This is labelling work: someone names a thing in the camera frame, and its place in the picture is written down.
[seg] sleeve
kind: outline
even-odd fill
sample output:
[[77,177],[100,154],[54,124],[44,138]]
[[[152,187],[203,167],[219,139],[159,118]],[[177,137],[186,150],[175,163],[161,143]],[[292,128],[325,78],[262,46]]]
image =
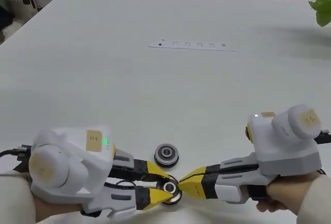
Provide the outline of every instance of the sleeve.
[[36,223],[35,205],[29,183],[18,172],[0,174],[0,196],[1,223]]
[[297,224],[331,223],[331,179],[321,176],[311,184],[298,213]]

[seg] gray plastic part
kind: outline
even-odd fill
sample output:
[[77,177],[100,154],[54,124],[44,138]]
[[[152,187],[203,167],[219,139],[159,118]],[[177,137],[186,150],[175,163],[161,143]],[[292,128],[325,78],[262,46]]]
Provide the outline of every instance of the gray plastic part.
[[321,169],[320,153],[313,153],[301,158],[276,161],[259,161],[259,167],[264,175],[277,174],[281,176],[304,175]]
[[[243,166],[243,165],[253,165],[258,163],[255,153],[251,153],[247,157],[243,158],[234,158],[230,160],[223,161],[220,168],[227,168],[232,166]],[[235,173],[235,174],[224,174],[219,175],[216,180],[216,185],[229,185],[235,186],[240,192],[240,201],[239,202],[229,202],[230,204],[243,204],[248,199],[249,196],[245,190],[245,185],[268,185],[272,180],[274,180],[277,175],[263,175],[261,174],[260,169],[244,172],[244,173]]]
[[113,165],[134,168],[134,157],[130,153],[116,149]]
[[104,186],[101,193],[91,201],[83,203],[84,211],[89,214],[101,210],[111,210],[109,218],[115,213],[136,210],[136,191],[134,189],[113,189]]
[[91,200],[89,197],[77,197],[77,196],[70,196],[68,194],[63,194],[62,196],[56,194],[52,194],[51,192],[45,191],[35,185],[33,182],[30,188],[32,194],[36,197],[43,199],[45,202],[54,203],[54,204],[74,204],[74,203],[84,203]]

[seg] ball bearing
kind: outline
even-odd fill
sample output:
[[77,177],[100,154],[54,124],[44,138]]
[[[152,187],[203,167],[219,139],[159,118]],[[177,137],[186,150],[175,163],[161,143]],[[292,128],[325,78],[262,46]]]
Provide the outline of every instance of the ball bearing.
[[154,159],[161,167],[174,167],[179,160],[178,150],[171,144],[159,145],[155,150]]
[[164,190],[173,195],[173,197],[170,198],[169,200],[162,202],[162,205],[165,206],[176,205],[182,198],[182,191],[178,188],[178,180],[174,178],[172,175],[169,175],[169,177],[170,180],[165,182],[158,182],[156,184],[157,189]]

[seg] power strip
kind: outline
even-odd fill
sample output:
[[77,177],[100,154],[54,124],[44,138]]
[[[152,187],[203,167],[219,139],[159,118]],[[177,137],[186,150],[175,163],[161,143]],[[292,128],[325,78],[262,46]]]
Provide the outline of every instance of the power strip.
[[224,42],[206,42],[206,41],[177,41],[177,40],[160,40],[148,45],[153,48],[171,48],[171,49],[191,49],[191,50],[212,50],[235,52],[229,44]]

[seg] yellow label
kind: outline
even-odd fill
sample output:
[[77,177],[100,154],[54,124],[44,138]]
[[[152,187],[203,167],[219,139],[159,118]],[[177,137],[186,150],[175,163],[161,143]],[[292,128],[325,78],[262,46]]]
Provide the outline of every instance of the yellow label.
[[47,183],[54,175],[54,169],[42,157],[37,154],[29,160],[30,173],[36,175],[41,182]]
[[270,118],[270,117],[274,117],[275,113],[274,112],[262,112],[261,115],[263,118]]
[[321,124],[321,121],[314,109],[310,109],[299,115],[299,120],[306,128],[312,128]]
[[88,130],[86,133],[86,150],[99,153],[102,151],[102,132],[99,130]]

